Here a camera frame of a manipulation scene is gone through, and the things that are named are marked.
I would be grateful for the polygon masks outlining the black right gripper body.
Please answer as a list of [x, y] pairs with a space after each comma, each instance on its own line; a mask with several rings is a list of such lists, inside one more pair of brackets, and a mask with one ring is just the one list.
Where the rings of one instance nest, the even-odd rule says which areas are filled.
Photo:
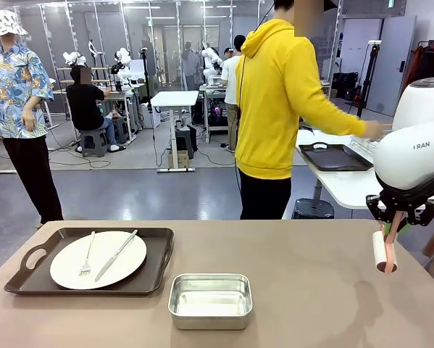
[[384, 188], [380, 192], [380, 201], [389, 209], [415, 210], [423, 205], [434, 204], [431, 196], [432, 194], [427, 193], [423, 187], [409, 190]]

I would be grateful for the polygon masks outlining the white round dinner plate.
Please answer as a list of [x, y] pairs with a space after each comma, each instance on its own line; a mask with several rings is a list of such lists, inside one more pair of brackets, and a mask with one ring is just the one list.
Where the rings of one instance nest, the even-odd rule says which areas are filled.
[[97, 282], [94, 281], [100, 269], [131, 233], [127, 231], [96, 232], [89, 258], [91, 272], [84, 276], [79, 276], [78, 273], [85, 262], [91, 235], [69, 243], [51, 262], [50, 276], [52, 280], [66, 289], [93, 290], [126, 279], [146, 262], [148, 247], [138, 232], [101, 279]]

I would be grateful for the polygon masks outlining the black bin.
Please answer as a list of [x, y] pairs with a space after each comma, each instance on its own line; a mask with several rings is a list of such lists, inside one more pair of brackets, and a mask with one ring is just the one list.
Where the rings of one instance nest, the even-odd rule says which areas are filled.
[[187, 151], [188, 158], [192, 160], [197, 152], [197, 130], [189, 125], [175, 130], [176, 144], [178, 151]]

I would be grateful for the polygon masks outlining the white standing desk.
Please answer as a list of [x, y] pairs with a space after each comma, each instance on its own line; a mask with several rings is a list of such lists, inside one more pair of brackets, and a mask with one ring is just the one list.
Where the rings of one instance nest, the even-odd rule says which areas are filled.
[[182, 110], [184, 107], [195, 105], [198, 91], [160, 91], [151, 99], [151, 105], [160, 109], [165, 108], [169, 111], [170, 121], [170, 140], [172, 149], [172, 167], [157, 168], [158, 173], [189, 173], [194, 172], [194, 168], [179, 168], [178, 150], [176, 144], [176, 125], [177, 121], [182, 120]]

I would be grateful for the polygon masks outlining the silver table knife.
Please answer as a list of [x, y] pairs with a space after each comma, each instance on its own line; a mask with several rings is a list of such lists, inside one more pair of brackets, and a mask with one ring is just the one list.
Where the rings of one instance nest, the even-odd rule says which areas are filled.
[[120, 253], [123, 251], [123, 249], [134, 239], [136, 236], [138, 230], [135, 229], [124, 241], [124, 243], [121, 245], [121, 247], [107, 260], [107, 262], [104, 264], [102, 269], [100, 269], [99, 273], [95, 277], [95, 282], [99, 281], [103, 274], [110, 268], [110, 266], [114, 263], [114, 261], [118, 258]]

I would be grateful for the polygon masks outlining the pink handled lint roller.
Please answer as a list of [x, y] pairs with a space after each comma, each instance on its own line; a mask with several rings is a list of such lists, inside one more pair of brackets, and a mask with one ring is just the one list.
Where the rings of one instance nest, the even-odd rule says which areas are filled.
[[405, 212], [397, 211], [390, 223], [383, 223], [372, 235], [375, 267], [382, 273], [391, 274], [398, 268], [394, 242], [400, 230], [406, 226]]

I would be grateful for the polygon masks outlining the patterned bucket hat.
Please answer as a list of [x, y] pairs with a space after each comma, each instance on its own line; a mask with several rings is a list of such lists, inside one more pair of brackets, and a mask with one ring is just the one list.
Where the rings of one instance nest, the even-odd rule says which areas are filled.
[[0, 10], [0, 36], [12, 33], [19, 36], [26, 36], [28, 32], [21, 26], [17, 15], [10, 10]]

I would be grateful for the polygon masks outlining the brown plastic serving tray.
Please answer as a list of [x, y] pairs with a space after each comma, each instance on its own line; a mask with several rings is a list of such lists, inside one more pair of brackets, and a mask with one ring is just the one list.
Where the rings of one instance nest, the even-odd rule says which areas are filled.
[[[146, 262], [126, 279], [93, 290], [71, 290], [57, 285], [50, 276], [50, 265], [54, 257], [69, 243], [92, 231], [138, 230], [148, 247]], [[162, 282], [164, 271], [172, 255], [174, 233], [169, 228], [107, 228], [107, 227], [63, 227], [54, 232], [44, 243], [33, 247], [23, 257], [20, 269], [5, 284], [7, 292], [28, 296], [147, 296], [156, 291]]]

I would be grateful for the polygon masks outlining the black tripod stand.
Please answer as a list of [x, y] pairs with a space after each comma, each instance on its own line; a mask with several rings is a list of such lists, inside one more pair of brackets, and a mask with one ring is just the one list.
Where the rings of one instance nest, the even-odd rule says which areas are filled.
[[381, 40], [368, 41], [368, 44], [371, 46], [370, 59], [369, 59], [369, 64], [368, 64], [368, 68], [367, 68], [367, 73], [365, 75], [365, 79], [364, 79], [363, 86], [362, 86], [362, 94], [360, 97], [359, 106], [357, 108], [357, 114], [356, 115], [358, 118], [360, 118], [362, 116], [362, 112], [363, 112], [364, 108], [366, 107], [367, 98], [368, 98], [370, 86], [372, 83], [372, 76], [373, 76], [373, 73], [375, 70], [375, 65], [376, 65], [377, 56], [378, 56], [378, 53], [380, 50], [381, 43], [382, 43]]

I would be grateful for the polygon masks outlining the silver fork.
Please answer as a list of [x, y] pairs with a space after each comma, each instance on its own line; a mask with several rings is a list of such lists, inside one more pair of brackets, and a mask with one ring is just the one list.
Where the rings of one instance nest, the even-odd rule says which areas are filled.
[[80, 271], [78, 273], [79, 276], [86, 276], [86, 275], [88, 275], [91, 272], [91, 266], [89, 264], [89, 258], [90, 258], [91, 248], [93, 246], [93, 242], [94, 242], [94, 239], [95, 239], [95, 234], [96, 234], [95, 231], [91, 232], [90, 241], [89, 241], [89, 245], [88, 245], [88, 250], [87, 250], [87, 253], [86, 253], [86, 256], [85, 256], [85, 262], [84, 262], [82, 268], [80, 269]]

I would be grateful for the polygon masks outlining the black equipment cases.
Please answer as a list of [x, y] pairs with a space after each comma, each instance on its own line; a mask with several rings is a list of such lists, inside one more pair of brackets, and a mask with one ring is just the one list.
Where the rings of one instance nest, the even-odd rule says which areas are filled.
[[336, 90], [336, 98], [344, 99], [347, 90], [354, 90], [356, 88], [358, 77], [358, 72], [334, 73], [331, 88]]

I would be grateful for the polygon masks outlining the blue floral shirt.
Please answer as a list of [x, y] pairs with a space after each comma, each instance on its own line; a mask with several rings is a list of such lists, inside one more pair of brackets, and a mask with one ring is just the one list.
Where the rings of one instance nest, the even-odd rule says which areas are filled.
[[0, 49], [0, 136], [2, 138], [38, 138], [47, 134], [43, 111], [33, 108], [34, 130], [22, 124], [24, 106], [31, 97], [52, 101], [53, 86], [38, 55], [21, 43], [9, 51]]

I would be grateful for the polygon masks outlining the black plastic stool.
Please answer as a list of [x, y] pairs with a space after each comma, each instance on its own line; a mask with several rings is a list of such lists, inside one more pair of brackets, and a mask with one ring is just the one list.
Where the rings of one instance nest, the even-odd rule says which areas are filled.
[[292, 219], [333, 219], [334, 207], [321, 199], [300, 198], [294, 202]]

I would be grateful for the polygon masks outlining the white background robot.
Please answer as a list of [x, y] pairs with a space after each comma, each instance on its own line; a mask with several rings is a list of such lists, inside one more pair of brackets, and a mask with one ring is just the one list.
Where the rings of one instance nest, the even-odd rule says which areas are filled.
[[126, 48], [120, 48], [114, 54], [115, 64], [111, 74], [116, 76], [122, 85], [132, 88], [145, 80], [145, 70], [142, 59], [133, 59]]
[[222, 73], [222, 59], [218, 53], [207, 43], [203, 43], [201, 56], [204, 59], [203, 74], [206, 79], [211, 75], [221, 75]]
[[64, 52], [63, 57], [65, 59], [65, 64], [68, 67], [85, 66], [86, 64], [86, 58], [76, 51], [72, 53]]

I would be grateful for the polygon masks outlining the black clothes rack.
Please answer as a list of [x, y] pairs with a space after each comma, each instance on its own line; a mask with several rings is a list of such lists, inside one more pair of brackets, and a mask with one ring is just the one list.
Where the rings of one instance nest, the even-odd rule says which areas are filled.
[[412, 53], [414, 57], [398, 104], [405, 125], [434, 120], [434, 40], [420, 42]]

